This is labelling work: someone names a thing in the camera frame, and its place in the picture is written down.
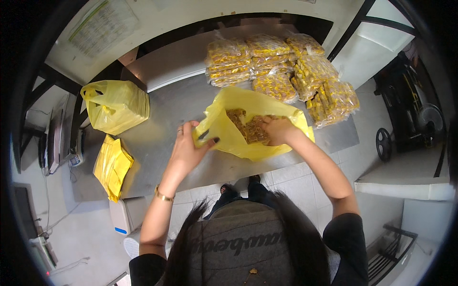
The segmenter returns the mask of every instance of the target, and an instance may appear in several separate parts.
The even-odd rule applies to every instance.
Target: jeans
[[[216,210],[236,200],[249,200],[275,208],[275,204],[270,200],[270,196],[272,195],[271,191],[267,190],[266,187],[258,182],[251,182],[248,184],[248,198],[242,198],[235,190],[226,189],[216,201],[210,214],[203,219],[208,220]]]

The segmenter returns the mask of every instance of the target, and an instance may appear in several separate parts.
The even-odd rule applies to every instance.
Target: stack of yellow plastic bags
[[[359,108],[360,102],[351,84],[335,78],[326,80],[315,97],[307,101],[315,128],[347,120]]]
[[[250,79],[267,75],[274,67],[276,73],[287,74],[293,72],[293,64],[289,61],[291,49],[283,40],[276,36],[257,34],[246,40],[250,53],[253,56],[253,67],[250,70]]]
[[[205,75],[212,86],[224,87],[250,79],[251,55],[242,39],[220,39],[207,46]]]
[[[97,156],[93,173],[108,194],[108,199],[118,202],[124,176],[132,167],[134,159],[121,147],[119,139],[106,135]]]

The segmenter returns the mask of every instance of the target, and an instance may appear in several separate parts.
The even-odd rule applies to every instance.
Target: stainless steel table
[[[251,86],[246,82],[239,87]],[[204,119],[203,111],[213,102],[219,90],[220,88],[207,84],[205,75],[197,75],[149,93],[149,119],[118,136],[122,146],[135,160],[125,177],[121,198],[154,192],[172,152],[177,127],[191,119]],[[293,105],[304,110],[310,125],[305,104],[297,102]],[[359,144],[351,116],[347,121],[314,132],[317,145],[327,153]],[[107,197],[92,174],[104,136],[103,132],[94,130],[91,126],[86,128],[83,143],[85,162],[72,169],[76,177],[76,182],[73,183],[76,201],[103,200]],[[206,154],[197,168],[182,182],[178,191],[244,178],[300,162],[303,162],[302,158],[294,151],[262,162],[252,162],[225,152],[213,151]]]

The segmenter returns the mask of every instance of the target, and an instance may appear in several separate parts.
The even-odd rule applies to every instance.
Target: woman's right hand
[[[268,116],[261,116],[262,121],[259,127],[264,129],[270,137],[270,146],[278,146],[291,143],[301,137],[307,137],[302,130],[294,126],[287,118],[272,119]]]

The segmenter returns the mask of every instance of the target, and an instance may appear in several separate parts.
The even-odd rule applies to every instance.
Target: sandal
[[[219,188],[219,192],[220,192],[221,194],[224,194],[224,192],[227,191],[227,190],[231,191],[231,190],[232,190],[232,186],[229,185],[229,184],[226,184],[226,183],[223,184],[223,185],[221,186],[221,188]]]
[[[260,175],[250,176],[248,178],[248,183],[251,183],[251,182],[260,183],[261,182],[261,176]]]

